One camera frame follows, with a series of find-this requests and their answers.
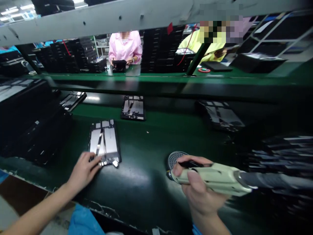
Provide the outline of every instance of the yellow shirt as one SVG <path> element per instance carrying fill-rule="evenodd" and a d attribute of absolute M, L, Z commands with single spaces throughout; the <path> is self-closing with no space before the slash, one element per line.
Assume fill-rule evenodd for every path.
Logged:
<path fill-rule="evenodd" d="M 191 34 L 186 37 L 178 46 L 178 48 L 186 48 L 188 45 L 188 42 L 190 40 Z M 217 38 L 214 38 L 215 43 L 211 43 L 211 45 L 209 46 L 208 50 L 206 51 L 206 54 L 209 53 L 209 55 L 204 56 L 202 58 L 202 60 L 200 61 L 217 61 L 217 62 L 221 62 L 224 58 L 224 56 L 215 59 L 214 57 L 214 52 L 216 50 L 222 49 L 225 45 L 225 33 L 217 33 Z M 200 30 L 194 31 L 192 38 L 190 40 L 190 43 L 188 45 L 188 48 L 194 52 L 197 52 L 200 47 L 201 44 L 204 42 L 204 33 Z"/>

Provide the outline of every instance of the round mesh cover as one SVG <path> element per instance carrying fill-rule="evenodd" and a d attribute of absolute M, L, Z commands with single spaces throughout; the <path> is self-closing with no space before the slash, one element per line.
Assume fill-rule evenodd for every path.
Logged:
<path fill-rule="evenodd" d="M 181 151 L 175 151 L 175 152 L 172 152 L 170 155 L 169 155 L 169 158 L 168 158 L 168 167 L 170 168 L 170 170 L 173 169 L 174 165 L 176 164 L 176 160 L 178 158 L 180 158 L 181 156 L 183 155 L 188 155 L 187 153 L 185 152 L 181 152 Z"/>

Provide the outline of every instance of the red tape roll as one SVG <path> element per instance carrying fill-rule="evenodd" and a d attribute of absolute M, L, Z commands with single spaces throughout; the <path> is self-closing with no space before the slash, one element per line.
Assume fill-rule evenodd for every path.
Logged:
<path fill-rule="evenodd" d="M 204 72 L 204 73 L 211 72 L 210 69 L 206 69 L 206 68 L 199 68 L 198 71 L 199 71 L 199 72 Z"/>

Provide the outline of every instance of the pink uniform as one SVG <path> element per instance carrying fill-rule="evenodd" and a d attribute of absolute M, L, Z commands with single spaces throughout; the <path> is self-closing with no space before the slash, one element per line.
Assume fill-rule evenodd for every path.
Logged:
<path fill-rule="evenodd" d="M 138 31 L 131 31 L 128 39 L 122 39 L 120 33 L 112 33 L 110 37 L 109 60 L 127 60 L 137 56 L 137 64 L 142 55 L 141 40 Z"/>

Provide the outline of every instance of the hand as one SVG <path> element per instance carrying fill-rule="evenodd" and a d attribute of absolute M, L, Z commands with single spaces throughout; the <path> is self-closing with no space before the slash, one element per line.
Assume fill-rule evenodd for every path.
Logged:
<path fill-rule="evenodd" d="M 95 153 L 83 152 L 74 166 L 66 187 L 75 195 L 91 182 L 97 171 L 102 167 L 98 165 L 101 156 L 97 156 L 89 162 L 90 157 L 94 156 Z"/>
<path fill-rule="evenodd" d="M 133 62 L 134 58 L 133 57 L 129 57 L 127 60 L 126 60 L 126 64 L 131 64 Z"/>
<path fill-rule="evenodd" d="M 227 50 L 223 49 L 223 50 L 217 50 L 216 52 L 214 52 L 214 55 L 216 58 L 220 58 L 220 57 L 226 55 L 226 53 L 227 53 Z"/>
<path fill-rule="evenodd" d="M 114 65 L 113 65 L 113 60 L 115 60 L 114 57 L 111 59 L 111 65 L 114 67 Z"/>
<path fill-rule="evenodd" d="M 212 163 L 212 161 L 204 157 L 195 157 L 190 155 L 183 155 L 177 159 L 177 162 L 186 162 L 190 160 L 201 164 Z M 183 169 L 183 167 L 176 163 L 173 168 L 174 175 L 180 176 Z M 215 215 L 217 210 L 224 205 L 224 202 L 230 196 L 208 190 L 200 175 L 195 171 L 190 171 L 187 175 L 190 185 L 183 184 L 182 189 L 188 199 L 192 213 L 196 212 L 203 216 Z"/>

